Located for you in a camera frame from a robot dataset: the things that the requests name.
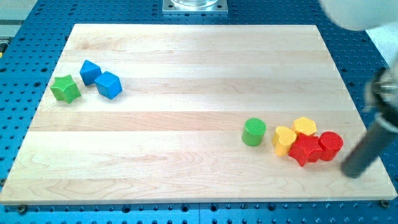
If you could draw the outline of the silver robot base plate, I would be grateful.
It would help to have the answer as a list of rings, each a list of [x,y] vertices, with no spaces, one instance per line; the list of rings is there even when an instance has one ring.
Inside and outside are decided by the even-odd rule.
[[[163,14],[227,14],[227,0],[161,0]]]

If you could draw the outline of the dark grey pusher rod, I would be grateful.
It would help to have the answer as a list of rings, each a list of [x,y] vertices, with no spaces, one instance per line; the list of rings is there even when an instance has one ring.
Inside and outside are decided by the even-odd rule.
[[[397,138],[397,123],[375,119],[366,134],[343,161],[341,171],[349,178],[358,178]]]

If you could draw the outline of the black metal tool mount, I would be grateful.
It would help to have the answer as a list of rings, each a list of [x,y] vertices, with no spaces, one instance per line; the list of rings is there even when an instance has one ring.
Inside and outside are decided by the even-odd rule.
[[[364,111],[377,109],[387,126],[397,131],[397,56],[366,83],[364,102]]]

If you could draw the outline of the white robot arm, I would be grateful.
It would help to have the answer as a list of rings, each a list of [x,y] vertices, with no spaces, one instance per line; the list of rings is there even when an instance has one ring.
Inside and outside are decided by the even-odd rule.
[[[321,0],[328,18],[346,30],[367,30],[397,22],[397,1]],[[368,108],[377,108],[373,124],[341,164],[345,176],[358,178],[397,138],[397,61],[381,68],[366,84]]]

